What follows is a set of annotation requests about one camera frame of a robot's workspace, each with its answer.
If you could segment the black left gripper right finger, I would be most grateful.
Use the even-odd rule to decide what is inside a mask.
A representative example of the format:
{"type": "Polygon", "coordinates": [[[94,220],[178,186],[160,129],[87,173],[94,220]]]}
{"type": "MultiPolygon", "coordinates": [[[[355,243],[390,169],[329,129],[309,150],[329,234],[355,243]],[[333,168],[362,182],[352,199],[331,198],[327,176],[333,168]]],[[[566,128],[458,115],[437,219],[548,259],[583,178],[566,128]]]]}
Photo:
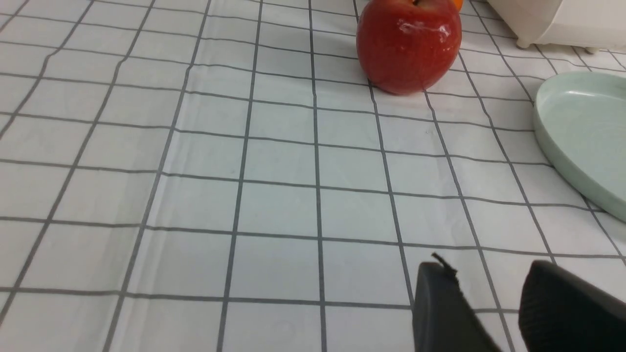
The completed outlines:
{"type": "Polygon", "coordinates": [[[623,352],[626,306],[579,276],[534,261],[525,278],[518,325],[530,352],[623,352]]]}

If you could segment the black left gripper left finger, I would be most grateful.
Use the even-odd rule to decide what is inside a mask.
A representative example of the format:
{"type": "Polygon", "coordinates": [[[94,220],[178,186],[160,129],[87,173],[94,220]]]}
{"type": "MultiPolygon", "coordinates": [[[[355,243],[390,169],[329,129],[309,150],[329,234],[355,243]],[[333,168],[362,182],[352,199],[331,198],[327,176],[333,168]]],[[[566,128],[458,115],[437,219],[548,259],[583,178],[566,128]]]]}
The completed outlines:
{"type": "Polygon", "coordinates": [[[440,255],[422,262],[413,305],[417,352],[499,352],[460,288],[457,270],[440,255]]]}

